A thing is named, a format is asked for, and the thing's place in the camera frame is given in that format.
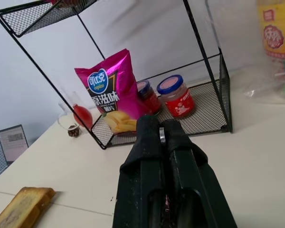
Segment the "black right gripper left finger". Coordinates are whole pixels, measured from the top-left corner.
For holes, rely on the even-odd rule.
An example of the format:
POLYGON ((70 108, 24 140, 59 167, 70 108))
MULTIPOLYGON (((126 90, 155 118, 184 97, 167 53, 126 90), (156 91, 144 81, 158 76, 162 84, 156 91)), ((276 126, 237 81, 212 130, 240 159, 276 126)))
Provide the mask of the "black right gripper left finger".
POLYGON ((120 167, 114 228, 160 228, 165 213, 165 177, 155 116, 139 118, 136 142, 120 167))

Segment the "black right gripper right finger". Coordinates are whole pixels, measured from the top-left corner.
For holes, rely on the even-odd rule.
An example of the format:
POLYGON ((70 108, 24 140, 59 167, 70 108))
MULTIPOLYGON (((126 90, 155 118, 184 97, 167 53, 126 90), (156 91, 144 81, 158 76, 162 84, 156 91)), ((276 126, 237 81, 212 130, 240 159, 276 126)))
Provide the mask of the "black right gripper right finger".
POLYGON ((163 122, 173 175, 173 211, 178 228, 235 228, 237 224, 205 152, 180 122, 163 122))

